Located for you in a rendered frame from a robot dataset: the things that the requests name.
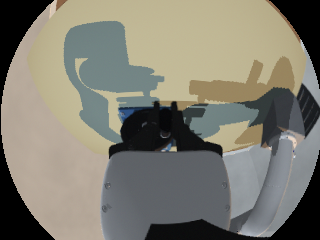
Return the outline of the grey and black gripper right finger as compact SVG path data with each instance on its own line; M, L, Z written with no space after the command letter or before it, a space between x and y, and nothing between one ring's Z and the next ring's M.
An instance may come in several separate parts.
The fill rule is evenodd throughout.
M177 102L171 102L171 136L176 140L177 151L207 150L219 153L223 156L223 148L219 144L204 141L190 131L190 127L184 123L182 110L178 110ZM180 144L179 144L180 143Z

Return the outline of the blue bench vise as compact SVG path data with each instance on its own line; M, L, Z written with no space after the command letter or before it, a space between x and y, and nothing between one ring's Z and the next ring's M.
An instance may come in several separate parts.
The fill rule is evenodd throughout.
M149 110L153 110L152 108L153 107L128 107L118 109L122 120L126 119L120 129L123 142L127 142L127 140L142 130L142 127L147 124L148 113ZM160 107L160 136L158 136L156 140L155 151L169 151L173 146L174 139L171 136L170 130L172 111L168 108L171 109L171 107Z

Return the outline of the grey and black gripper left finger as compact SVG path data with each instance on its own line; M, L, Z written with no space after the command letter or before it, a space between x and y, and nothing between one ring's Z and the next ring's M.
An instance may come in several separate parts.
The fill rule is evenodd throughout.
M153 110L149 110L148 113L147 124L127 142L111 145L109 147L109 159L112 154L121 151L155 151L155 140L160 136L159 108L160 102L154 101Z

